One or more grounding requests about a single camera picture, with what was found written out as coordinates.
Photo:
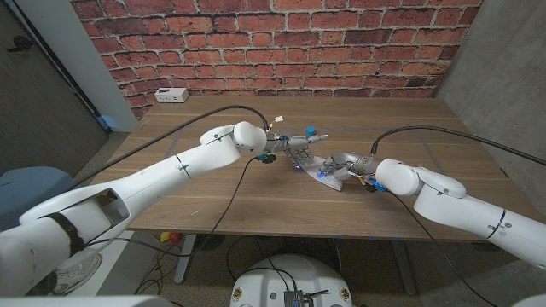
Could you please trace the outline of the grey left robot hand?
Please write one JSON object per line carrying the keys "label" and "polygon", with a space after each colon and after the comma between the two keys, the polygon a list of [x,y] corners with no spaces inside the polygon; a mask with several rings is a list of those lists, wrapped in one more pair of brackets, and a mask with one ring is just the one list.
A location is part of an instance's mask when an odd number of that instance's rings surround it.
{"label": "grey left robot hand", "polygon": [[309,146],[327,138],[328,135],[310,137],[268,135],[264,151],[269,153],[283,152],[296,168],[300,168],[303,165],[310,164],[314,159],[314,154]]}

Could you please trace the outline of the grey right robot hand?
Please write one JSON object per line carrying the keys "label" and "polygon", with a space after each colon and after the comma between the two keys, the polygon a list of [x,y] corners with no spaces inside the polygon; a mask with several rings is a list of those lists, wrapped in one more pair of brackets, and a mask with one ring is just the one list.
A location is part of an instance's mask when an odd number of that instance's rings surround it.
{"label": "grey right robot hand", "polygon": [[333,176],[337,180],[345,181],[349,177],[375,173],[381,162],[382,159],[360,153],[334,152],[324,160],[317,175],[319,177]]}

